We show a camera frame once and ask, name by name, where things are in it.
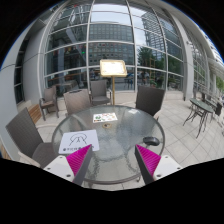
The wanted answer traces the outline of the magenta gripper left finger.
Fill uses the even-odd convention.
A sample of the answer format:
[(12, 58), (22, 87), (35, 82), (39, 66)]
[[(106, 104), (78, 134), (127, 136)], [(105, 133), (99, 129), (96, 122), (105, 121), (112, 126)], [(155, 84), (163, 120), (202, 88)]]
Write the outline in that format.
[(44, 170), (81, 186), (92, 157), (92, 145), (87, 145), (67, 157), (59, 155)]

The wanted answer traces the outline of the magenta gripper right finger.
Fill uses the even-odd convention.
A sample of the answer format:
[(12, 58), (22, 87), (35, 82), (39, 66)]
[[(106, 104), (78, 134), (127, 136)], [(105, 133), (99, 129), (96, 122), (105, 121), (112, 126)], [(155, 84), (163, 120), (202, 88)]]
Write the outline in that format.
[(135, 156), (145, 184), (150, 184), (182, 169), (170, 156), (159, 156), (140, 145), (135, 145)]

